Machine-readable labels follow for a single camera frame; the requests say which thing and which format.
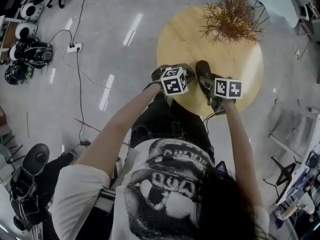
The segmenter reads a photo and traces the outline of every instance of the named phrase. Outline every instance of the wooden tabletop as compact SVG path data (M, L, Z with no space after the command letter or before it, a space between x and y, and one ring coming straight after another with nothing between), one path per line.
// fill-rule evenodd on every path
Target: wooden tabletop
M209 63L211 72L223 77L242 80L242 99L235 103L239 111L244 110L257 96L264 73L260 45L245 40L229 43L210 42L210 37L201 37L206 24L202 15L203 6L191 6L176 14L164 27L159 36L157 65L187 63L193 70L200 60ZM207 117L213 110L201 91L198 80L188 84L189 91L172 97L188 111Z

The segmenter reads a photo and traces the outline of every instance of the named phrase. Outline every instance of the dry branches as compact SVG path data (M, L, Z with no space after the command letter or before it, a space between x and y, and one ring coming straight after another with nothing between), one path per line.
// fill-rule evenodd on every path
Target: dry branches
M259 42L258 37L264 32L258 21L253 21L253 10L246 0L219 0L216 5L207 4L207 14L203 15L206 25L202 36L212 35L212 42L225 40L239 42L246 39Z

